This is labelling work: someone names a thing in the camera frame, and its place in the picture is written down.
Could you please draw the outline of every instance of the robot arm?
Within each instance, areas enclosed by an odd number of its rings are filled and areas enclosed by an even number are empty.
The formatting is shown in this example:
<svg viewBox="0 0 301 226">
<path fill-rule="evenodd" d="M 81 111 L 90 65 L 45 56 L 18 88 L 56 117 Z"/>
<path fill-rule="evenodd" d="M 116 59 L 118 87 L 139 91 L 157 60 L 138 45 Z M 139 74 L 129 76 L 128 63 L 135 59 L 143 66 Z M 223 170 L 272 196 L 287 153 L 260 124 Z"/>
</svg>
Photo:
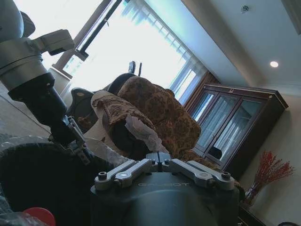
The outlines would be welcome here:
<svg viewBox="0 0 301 226">
<path fill-rule="evenodd" d="M 67 107 L 54 88 L 55 79 L 41 62 L 43 52 L 64 52 L 74 47 L 73 40 L 67 30 L 35 40 L 24 37 L 34 31 L 34 25 L 26 14 L 23 16 L 24 21 L 12 0 L 1 1 L 0 81 L 13 100 L 24 102 L 40 123 L 51 128 L 49 140 L 88 164 L 82 133 L 76 122 L 66 116 Z"/>
</svg>

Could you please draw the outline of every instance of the beige wall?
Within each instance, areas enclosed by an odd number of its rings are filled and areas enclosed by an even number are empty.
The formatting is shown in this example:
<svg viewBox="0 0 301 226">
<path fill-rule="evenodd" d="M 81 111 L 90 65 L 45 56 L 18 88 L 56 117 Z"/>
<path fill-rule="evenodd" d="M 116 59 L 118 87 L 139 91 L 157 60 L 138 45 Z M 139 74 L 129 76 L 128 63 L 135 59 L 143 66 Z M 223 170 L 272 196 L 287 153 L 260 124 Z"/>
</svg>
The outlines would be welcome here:
<svg viewBox="0 0 301 226">
<path fill-rule="evenodd" d="M 251 185 L 263 150 L 272 151 L 295 166 L 294 175 L 266 186 L 251 208 L 255 216 L 268 226 L 283 221 L 301 225 L 301 97 L 283 98 L 289 108 L 282 114 L 240 180 L 245 189 Z"/>
<path fill-rule="evenodd" d="M 68 82 L 70 82 L 70 79 L 68 79 L 66 76 L 59 73 L 58 71 L 56 71 L 53 68 L 50 68 L 48 71 L 51 72 L 52 75 L 55 78 L 55 89 L 56 89 L 56 91 L 58 92 L 58 94 L 61 94 L 61 92 L 66 87 Z"/>
</svg>

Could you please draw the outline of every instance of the red branches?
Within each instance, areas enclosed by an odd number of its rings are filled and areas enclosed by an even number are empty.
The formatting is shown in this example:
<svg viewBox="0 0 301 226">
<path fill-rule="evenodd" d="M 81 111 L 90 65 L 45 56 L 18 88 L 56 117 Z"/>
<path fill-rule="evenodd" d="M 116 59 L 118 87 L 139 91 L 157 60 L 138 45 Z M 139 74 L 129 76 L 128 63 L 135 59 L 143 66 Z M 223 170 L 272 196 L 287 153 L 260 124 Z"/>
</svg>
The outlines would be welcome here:
<svg viewBox="0 0 301 226">
<path fill-rule="evenodd" d="M 294 168 L 290 162 L 282 162 L 282 159 L 276 160 L 276 155 L 272 152 L 264 151 L 260 157 L 260 164 L 255 175 L 255 182 L 266 185 L 272 181 L 279 180 L 293 174 Z"/>
</svg>

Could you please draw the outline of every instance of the glass door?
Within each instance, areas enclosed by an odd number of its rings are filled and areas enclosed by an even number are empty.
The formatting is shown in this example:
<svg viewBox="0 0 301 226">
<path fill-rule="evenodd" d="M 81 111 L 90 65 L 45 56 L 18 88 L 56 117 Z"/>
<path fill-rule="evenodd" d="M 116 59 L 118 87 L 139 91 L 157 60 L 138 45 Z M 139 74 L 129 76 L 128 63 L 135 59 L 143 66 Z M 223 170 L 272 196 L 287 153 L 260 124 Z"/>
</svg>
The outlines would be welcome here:
<svg viewBox="0 0 301 226">
<path fill-rule="evenodd" d="M 201 120 L 202 116 L 207 112 L 207 110 L 210 108 L 210 105 L 214 102 L 217 94 L 217 92 L 213 91 L 203 91 L 203 93 L 200 95 L 201 99 L 197 104 L 197 107 L 191 114 L 195 121 L 199 122 Z"/>
<path fill-rule="evenodd" d="M 236 95 L 218 95 L 211 109 L 200 120 L 201 135 L 196 144 L 198 150 L 205 152 L 238 101 L 239 96 Z"/>
<path fill-rule="evenodd" d="M 259 114 L 263 103 L 258 99 L 243 97 L 231 119 L 215 137 L 206 156 L 224 165 Z"/>
</svg>

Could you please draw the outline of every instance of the glass cabinet door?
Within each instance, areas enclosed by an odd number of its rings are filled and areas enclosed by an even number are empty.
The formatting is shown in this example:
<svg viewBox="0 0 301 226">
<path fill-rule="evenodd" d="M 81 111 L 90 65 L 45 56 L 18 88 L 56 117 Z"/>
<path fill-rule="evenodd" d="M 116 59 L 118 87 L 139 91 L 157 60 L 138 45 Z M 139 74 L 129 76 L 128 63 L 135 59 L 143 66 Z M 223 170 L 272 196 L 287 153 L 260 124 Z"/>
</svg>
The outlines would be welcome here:
<svg viewBox="0 0 301 226">
<path fill-rule="evenodd" d="M 235 95 L 220 95 L 201 122 L 201 135 L 196 148 L 205 151 L 238 101 Z"/>
<path fill-rule="evenodd" d="M 211 104 L 211 102 L 214 100 L 214 96 L 216 96 L 216 92 L 204 92 L 201 100 L 199 101 L 199 104 L 196 107 L 196 110 L 192 114 L 192 118 L 195 121 L 199 121 L 201 116 L 205 113 L 207 107 Z"/>
<path fill-rule="evenodd" d="M 243 99 L 208 154 L 221 162 L 226 162 L 258 114 L 261 105 L 262 102 Z"/>
</svg>

